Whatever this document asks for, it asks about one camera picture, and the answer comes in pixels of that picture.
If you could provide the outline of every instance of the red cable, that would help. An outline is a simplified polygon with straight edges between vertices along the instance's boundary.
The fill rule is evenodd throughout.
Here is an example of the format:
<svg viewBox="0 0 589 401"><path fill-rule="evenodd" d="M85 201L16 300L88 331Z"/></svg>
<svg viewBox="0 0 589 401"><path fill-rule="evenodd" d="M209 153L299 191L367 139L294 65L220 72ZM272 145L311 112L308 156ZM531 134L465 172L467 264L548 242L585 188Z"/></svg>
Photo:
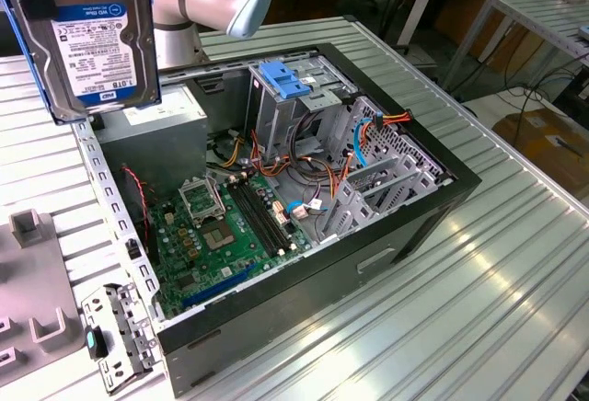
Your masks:
<svg viewBox="0 0 589 401"><path fill-rule="evenodd" d="M145 201L144 189L141 186L141 181L139 180L139 177L137 177L135 175L135 173L133 173L130 168L128 168L127 166L123 166L121 169L123 171L125 171L129 176L131 176L133 178L133 180L135 181L135 184L137 185L137 188L139 189L139 195L141 196L141 205L142 205L142 208L143 208L143 211L144 211L145 244L147 244L147 227L148 227L148 223L147 223L147 202Z"/></svg>

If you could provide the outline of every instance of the blue plastic part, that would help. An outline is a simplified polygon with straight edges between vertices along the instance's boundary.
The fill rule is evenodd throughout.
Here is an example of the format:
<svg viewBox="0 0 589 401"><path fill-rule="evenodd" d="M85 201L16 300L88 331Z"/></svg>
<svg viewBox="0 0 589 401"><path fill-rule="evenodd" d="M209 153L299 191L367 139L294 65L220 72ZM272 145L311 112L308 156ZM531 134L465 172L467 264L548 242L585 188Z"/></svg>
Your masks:
<svg viewBox="0 0 589 401"><path fill-rule="evenodd" d="M35 84L37 85L37 88L39 89L40 97L41 97L41 99L43 99L43 103L45 104L45 108L52 114L52 109L51 109L51 104L49 102L49 98L47 97L47 93L45 92L45 89L43 88L43 84L40 81L39 74L37 73L37 67L35 66L35 63L33 62L33 59L30 56L29 46L27 45L27 42L23 38L22 31L20 31L20 27L18 26L17 19L15 18L15 14L12 12L12 4L10 3L10 0L0 0L0 2L2 3L2 7L4 8L4 11L6 12L6 16L8 17L8 22L10 23L10 27L15 32L15 36L17 37L17 41L18 41L18 46L20 47L20 50L22 51L22 54L25 57L25 60L27 60L27 64L29 65L30 72L32 73L33 79L35 80Z"/></svg>
<svg viewBox="0 0 589 401"><path fill-rule="evenodd" d="M223 280L210 288L205 289L204 291L197 292L191 295L188 298L182 300L182 305L184 308L190 307L194 304L198 304L208 300L209 298L217 295L218 293L224 292L227 289L231 289L234 286L237 286L239 283L248 279L249 272L254 269L256 264L249 265L247 268L239 272L238 274L234 275L233 277L229 277L227 280Z"/></svg>
<svg viewBox="0 0 589 401"><path fill-rule="evenodd" d="M86 334L86 344L91 349L94 347L96 344L96 341L94 341L94 332L90 331Z"/></svg>
<svg viewBox="0 0 589 401"><path fill-rule="evenodd" d="M356 158L362 166L366 166L368 164L366 164L366 160L364 159L364 156L362 155L362 150L360 149L360 129L365 123L368 122L372 122L372 119L364 118L360 120L356 124L356 128L353 129L353 151L356 153Z"/></svg>
<svg viewBox="0 0 589 401"><path fill-rule="evenodd" d="M243 0L227 26L226 34L234 38L249 38L258 29L270 7L271 0Z"/></svg>
<svg viewBox="0 0 589 401"><path fill-rule="evenodd" d="M290 68L281 62L261 63L260 71L284 99L308 95L311 88L303 84Z"/></svg>

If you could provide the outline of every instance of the slotted aluminum surface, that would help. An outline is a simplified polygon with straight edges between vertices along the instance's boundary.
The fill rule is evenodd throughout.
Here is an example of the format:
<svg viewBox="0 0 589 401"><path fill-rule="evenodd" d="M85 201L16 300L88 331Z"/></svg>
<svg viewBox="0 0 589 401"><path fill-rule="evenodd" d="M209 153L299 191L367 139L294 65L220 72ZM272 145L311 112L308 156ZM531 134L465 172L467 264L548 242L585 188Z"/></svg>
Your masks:
<svg viewBox="0 0 589 401"><path fill-rule="evenodd" d="M563 0L493 0L505 15L559 47L573 58L589 53L589 41L577 33L589 25L589 0L580 4Z"/></svg>
<svg viewBox="0 0 589 401"><path fill-rule="evenodd" d="M588 214L578 202L358 24L202 39L213 59L336 44L483 182L415 255L182 399L566 397L589 369ZM79 303L124 273L72 133L52 125L21 59L0 66L0 215L52 213ZM0 389L10 400L103 394L83 349ZM171 399L161 366L115 399Z"/></svg>

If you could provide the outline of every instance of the motherboard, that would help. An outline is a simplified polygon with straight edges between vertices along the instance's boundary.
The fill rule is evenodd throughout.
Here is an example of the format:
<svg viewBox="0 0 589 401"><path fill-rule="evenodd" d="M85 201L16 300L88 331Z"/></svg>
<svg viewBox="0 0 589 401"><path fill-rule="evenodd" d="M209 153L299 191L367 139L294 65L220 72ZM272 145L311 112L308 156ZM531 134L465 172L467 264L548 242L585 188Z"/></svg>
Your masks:
<svg viewBox="0 0 589 401"><path fill-rule="evenodd" d="M258 175L219 185L199 179L151 207L157 240L152 264L166 317L310 249L297 222L285 221L284 208ZM211 212L208 218L203 218L205 209Z"/></svg>

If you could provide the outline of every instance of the ram slot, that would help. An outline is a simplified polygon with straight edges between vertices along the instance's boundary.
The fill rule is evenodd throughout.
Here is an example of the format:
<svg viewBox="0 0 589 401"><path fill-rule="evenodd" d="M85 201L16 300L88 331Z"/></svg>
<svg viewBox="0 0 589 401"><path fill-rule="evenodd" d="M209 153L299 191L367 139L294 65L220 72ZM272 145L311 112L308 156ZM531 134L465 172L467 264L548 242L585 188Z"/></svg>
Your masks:
<svg viewBox="0 0 589 401"><path fill-rule="evenodd" d="M251 202L255 208L258 209L258 213L260 214L261 219L265 222L264 227L267 228L271 232L271 236L274 240L274 243L286 251L290 245L288 239L284 235L283 231L280 229L280 226L276 223L276 221L272 218L272 216L268 213L266 208L264 207L260 196L256 194L249 185L244 185L244 192L248 201Z"/></svg>
<svg viewBox="0 0 589 401"><path fill-rule="evenodd" d="M264 225L261 222L261 220L259 220L256 217L256 210L249 203L249 200L246 198L244 194L244 190L241 188L240 185L230 185L227 189L229 191L229 195L235 201L237 207L245 217L246 222L248 222L249 227L261 241L266 252L271 257L277 256L280 247L276 246L276 244L272 240L272 237L264 228Z"/></svg>

